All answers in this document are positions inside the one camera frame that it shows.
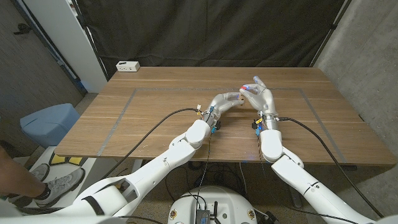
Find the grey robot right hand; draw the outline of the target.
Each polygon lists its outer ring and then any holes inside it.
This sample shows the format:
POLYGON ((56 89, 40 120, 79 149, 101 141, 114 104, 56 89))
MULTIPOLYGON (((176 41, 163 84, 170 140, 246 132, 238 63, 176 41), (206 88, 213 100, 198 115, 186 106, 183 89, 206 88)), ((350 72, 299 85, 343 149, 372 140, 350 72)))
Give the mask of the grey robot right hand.
POLYGON ((266 129, 278 130, 273 94, 258 76, 254 76, 253 80, 254 83, 243 85, 239 91, 262 118, 266 129))

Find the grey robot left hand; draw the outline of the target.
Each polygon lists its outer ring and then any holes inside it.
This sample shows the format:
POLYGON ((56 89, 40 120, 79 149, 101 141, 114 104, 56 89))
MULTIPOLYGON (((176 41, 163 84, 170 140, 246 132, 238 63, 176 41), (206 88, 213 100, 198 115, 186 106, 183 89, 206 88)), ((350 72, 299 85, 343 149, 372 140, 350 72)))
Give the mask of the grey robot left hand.
POLYGON ((205 110, 203 120, 208 126, 213 126, 220 119, 222 113, 243 103, 244 100, 238 92, 220 93, 213 98, 205 110))

